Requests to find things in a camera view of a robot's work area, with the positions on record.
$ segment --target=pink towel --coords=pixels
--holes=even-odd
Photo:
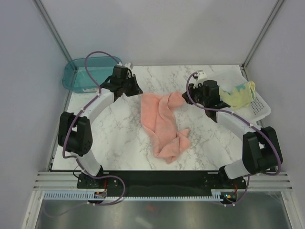
[[[182,106],[184,99],[180,92],[168,95],[144,93],[141,102],[141,123],[151,139],[153,155],[164,158],[169,164],[186,150],[191,142],[187,138],[190,131],[178,131],[173,111]]]

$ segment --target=marble tabletop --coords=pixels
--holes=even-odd
[[[194,71],[211,75],[232,69],[240,73],[238,65],[135,66],[133,73],[144,92],[168,94],[177,90],[184,93],[186,79]],[[72,93],[68,112],[78,112],[93,96]],[[241,158],[241,140],[213,122],[203,110],[185,103],[174,115],[179,129],[190,128],[192,145],[167,164],[153,156],[150,140],[141,126],[141,96],[123,95],[91,125],[97,161],[105,170],[212,170]],[[63,159],[61,152],[62,147],[58,146],[52,169],[74,170],[75,159]]]

